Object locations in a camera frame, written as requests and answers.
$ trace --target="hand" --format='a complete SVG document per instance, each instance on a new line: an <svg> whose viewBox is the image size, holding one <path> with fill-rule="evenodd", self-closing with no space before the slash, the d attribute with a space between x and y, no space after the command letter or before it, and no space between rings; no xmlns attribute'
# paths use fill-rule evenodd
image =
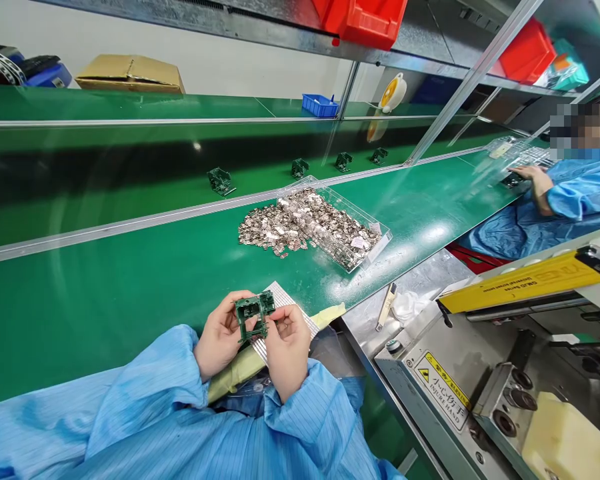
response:
<svg viewBox="0 0 600 480"><path fill-rule="evenodd" d="M524 167L516 167L509 169L509 171L516 172L524 180L533 180L534 178L542 175L547 175L546 167L538 167L537 165L525 165Z"/></svg>
<svg viewBox="0 0 600 480"><path fill-rule="evenodd" d="M248 290L231 292L218 308L209 314L202 336L193 349L202 383L220 373L238 353L240 328L235 316L235 302L254 296L255 294ZM247 331L253 330L257 320L257 317L252 317L246 321Z"/></svg>
<svg viewBox="0 0 600 480"><path fill-rule="evenodd" d="M265 339L269 374L284 404L300 390L309 374L307 360L311 332L297 305L280 307L266 320L269 328Z"/></svg>

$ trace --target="machine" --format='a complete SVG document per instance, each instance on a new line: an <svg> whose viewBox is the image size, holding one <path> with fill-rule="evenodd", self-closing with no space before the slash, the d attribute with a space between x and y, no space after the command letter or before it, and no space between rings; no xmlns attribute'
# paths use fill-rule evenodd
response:
<svg viewBox="0 0 600 480"><path fill-rule="evenodd" d="M449 285L375 356L454 479L600 479L600 231Z"/></svg>

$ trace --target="yellow warning sticker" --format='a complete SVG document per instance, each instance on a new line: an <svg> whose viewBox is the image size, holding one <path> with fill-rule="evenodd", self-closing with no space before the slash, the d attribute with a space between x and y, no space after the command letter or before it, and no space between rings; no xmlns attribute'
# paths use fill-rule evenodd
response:
<svg viewBox="0 0 600 480"><path fill-rule="evenodd" d="M427 383L429 383L429 369L420 369L418 372L420 372L420 375L422 375Z"/></svg>
<svg viewBox="0 0 600 480"><path fill-rule="evenodd" d="M600 273L578 260L576 254L567 252L497 275L443 295L440 302L451 313L458 313L600 283Z"/></svg>
<svg viewBox="0 0 600 480"><path fill-rule="evenodd" d="M451 424L458 430L462 430L471 411L469 398L456 385L431 352L428 351L425 353L425 356L420 359L415 369L419 374L416 376L445 412Z"/></svg>

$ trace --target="yellow foam block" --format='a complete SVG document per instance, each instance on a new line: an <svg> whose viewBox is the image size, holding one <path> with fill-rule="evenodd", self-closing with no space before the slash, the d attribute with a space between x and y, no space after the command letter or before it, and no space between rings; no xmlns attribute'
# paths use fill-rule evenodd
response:
<svg viewBox="0 0 600 480"><path fill-rule="evenodd" d="M540 392L522 457L539 479L600 480L600 430L572 404Z"/></svg>

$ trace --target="blue sleeve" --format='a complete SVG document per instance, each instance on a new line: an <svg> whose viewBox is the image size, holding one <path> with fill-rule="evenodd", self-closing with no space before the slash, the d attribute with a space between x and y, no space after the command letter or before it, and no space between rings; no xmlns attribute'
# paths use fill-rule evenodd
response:
<svg viewBox="0 0 600 480"><path fill-rule="evenodd" d="M547 192L547 201L556 215L573 221L600 213L600 172L555 185Z"/></svg>
<svg viewBox="0 0 600 480"><path fill-rule="evenodd" d="M193 356L197 342L192 328L179 325L160 335L121 370L95 418L86 459L186 404L207 406L209 384L202 384Z"/></svg>
<svg viewBox="0 0 600 480"><path fill-rule="evenodd" d="M180 325L125 367L0 402L0 478L59 477L180 403L206 405L196 343Z"/></svg>
<svg viewBox="0 0 600 480"><path fill-rule="evenodd" d="M404 478L373 456L344 386L316 360L309 359L309 376L286 404L266 392L264 417L268 428L295 437L326 477Z"/></svg>

